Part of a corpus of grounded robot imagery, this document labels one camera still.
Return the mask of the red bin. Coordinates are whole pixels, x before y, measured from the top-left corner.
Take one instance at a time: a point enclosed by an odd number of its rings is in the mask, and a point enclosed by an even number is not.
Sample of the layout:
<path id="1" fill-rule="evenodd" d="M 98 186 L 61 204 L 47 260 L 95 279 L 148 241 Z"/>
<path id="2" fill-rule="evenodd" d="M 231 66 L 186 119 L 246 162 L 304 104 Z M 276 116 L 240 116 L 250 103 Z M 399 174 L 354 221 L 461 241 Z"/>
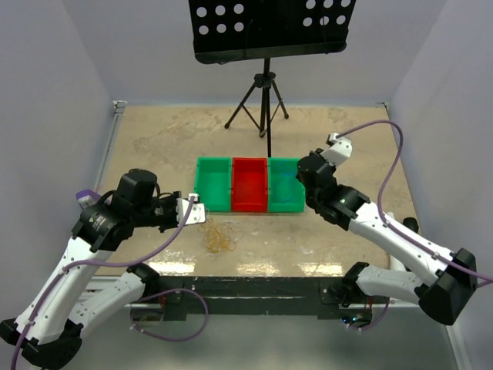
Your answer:
<path id="1" fill-rule="evenodd" d="M 266 213 L 268 203 L 267 159 L 234 157 L 232 162 L 231 210 Z"/>

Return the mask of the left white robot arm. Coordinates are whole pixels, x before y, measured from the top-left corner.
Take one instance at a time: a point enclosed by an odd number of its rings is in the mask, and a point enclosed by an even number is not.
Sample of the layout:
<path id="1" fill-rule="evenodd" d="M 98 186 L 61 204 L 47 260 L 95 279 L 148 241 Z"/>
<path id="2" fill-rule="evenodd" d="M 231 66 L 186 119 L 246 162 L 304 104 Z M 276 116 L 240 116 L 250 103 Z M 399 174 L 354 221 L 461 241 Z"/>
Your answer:
<path id="1" fill-rule="evenodd" d="M 163 193 L 157 176 L 131 169 L 118 187 L 85 207 L 50 278 L 16 318 L 1 323 L 1 337 L 15 351 L 11 367 L 22 356 L 40 369 L 61 369 L 76 355 L 82 340 L 124 305 L 151 302 L 159 295 L 159 274 L 147 261 L 109 259 L 140 227 L 173 230 L 158 248 L 163 251 L 188 225 L 201 224 L 205 210 L 198 196 Z"/>

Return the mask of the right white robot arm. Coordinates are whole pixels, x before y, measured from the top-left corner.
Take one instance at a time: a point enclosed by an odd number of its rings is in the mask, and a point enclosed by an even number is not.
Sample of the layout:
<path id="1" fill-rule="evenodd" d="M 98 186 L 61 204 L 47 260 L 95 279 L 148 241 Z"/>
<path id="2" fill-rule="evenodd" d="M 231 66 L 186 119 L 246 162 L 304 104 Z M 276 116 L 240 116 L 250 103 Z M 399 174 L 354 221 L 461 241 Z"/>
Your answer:
<path id="1" fill-rule="evenodd" d="M 367 296 L 396 298 L 418 305 L 440 324 L 453 325 L 478 287 L 473 253 L 434 244 L 380 213 L 369 197 L 339 184 L 335 170 L 322 150 L 298 161 L 296 178 L 304 186 L 307 206 L 326 222 L 370 241 L 405 266 L 396 271 L 356 263 L 344 276 L 345 298 L 354 303 Z"/>

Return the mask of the green bin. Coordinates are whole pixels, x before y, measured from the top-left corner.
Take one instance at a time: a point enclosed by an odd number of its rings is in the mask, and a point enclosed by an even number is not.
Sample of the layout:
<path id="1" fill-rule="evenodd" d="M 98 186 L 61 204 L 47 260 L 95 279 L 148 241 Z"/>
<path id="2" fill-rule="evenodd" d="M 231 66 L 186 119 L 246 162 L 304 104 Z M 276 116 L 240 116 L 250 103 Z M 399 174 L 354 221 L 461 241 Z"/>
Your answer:
<path id="1" fill-rule="evenodd" d="M 206 157 L 197 159 L 194 192 L 200 202 L 211 212 L 231 211 L 231 157 Z"/>
<path id="2" fill-rule="evenodd" d="M 305 207 L 305 189 L 296 178 L 298 158 L 267 159 L 268 205 L 270 213 L 301 213 Z"/>

